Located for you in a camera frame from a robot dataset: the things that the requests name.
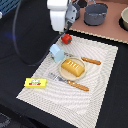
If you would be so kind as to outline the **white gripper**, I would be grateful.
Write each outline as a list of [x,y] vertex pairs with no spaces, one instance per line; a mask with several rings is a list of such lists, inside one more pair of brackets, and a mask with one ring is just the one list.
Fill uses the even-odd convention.
[[49,2],[51,25],[54,31],[63,32],[68,23],[73,23],[77,9],[71,2]]

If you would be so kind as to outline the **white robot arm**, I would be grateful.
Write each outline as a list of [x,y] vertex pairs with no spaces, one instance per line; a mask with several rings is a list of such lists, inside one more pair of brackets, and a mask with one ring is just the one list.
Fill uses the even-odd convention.
[[50,20],[54,31],[63,32],[67,23],[73,23],[77,9],[71,0],[47,0],[47,8],[50,10]]

